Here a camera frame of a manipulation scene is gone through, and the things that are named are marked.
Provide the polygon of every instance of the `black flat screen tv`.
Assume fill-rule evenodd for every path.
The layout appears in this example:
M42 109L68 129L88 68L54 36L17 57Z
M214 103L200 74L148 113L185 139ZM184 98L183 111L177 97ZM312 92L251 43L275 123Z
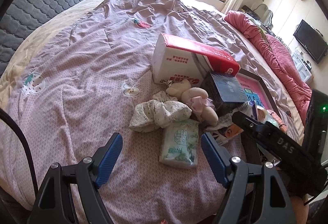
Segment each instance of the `black flat screen tv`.
M302 20L294 32L294 37L309 53L312 59L319 64L328 50L328 45L320 33Z

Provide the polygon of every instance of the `beige stuffed animal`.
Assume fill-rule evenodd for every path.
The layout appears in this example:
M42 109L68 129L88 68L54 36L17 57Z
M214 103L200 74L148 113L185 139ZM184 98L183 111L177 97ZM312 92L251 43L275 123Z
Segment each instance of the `beige stuffed animal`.
M214 111L213 103L208 99L206 90L197 87L191 88L190 82L184 79L181 82L173 83L166 89L166 93L177 97L180 102L189 106L199 121L205 121L213 127L218 124L218 115Z

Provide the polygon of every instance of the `black box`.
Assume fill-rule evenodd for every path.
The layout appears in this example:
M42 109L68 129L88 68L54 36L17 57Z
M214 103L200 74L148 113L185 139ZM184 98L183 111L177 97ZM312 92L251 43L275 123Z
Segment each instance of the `black box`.
M209 98L213 100L216 114L224 116L242 105L248 98L236 77L217 72L209 72L201 84Z

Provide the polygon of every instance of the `metal screw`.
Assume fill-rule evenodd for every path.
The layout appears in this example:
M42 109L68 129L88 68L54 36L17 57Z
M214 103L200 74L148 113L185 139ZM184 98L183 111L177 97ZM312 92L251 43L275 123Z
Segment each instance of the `metal screw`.
M273 164L271 163L271 162L265 162L265 166L267 167L267 168L273 168Z
M238 156L233 156L233 157L231 158L231 160L232 160L232 162L234 162L234 163L239 163L239 162L240 162L240 158L239 158Z
M53 169L58 168L58 163L57 162L52 163L50 167Z
M89 163L91 163L91 161L92 161L92 158L91 157L85 157L85 158L83 158L83 163L85 163L85 164L89 164Z

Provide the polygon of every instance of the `pink comforter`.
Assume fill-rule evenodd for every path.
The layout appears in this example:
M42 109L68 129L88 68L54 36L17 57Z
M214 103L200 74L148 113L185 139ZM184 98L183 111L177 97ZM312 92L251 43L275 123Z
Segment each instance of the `pink comforter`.
M229 11L224 20L243 33L257 48L273 72L286 87L296 105L303 124L305 124L306 112L309 107L312 91L302 81L287 49L275 37L266 34L268 44L262 38L258 27L242 12Z

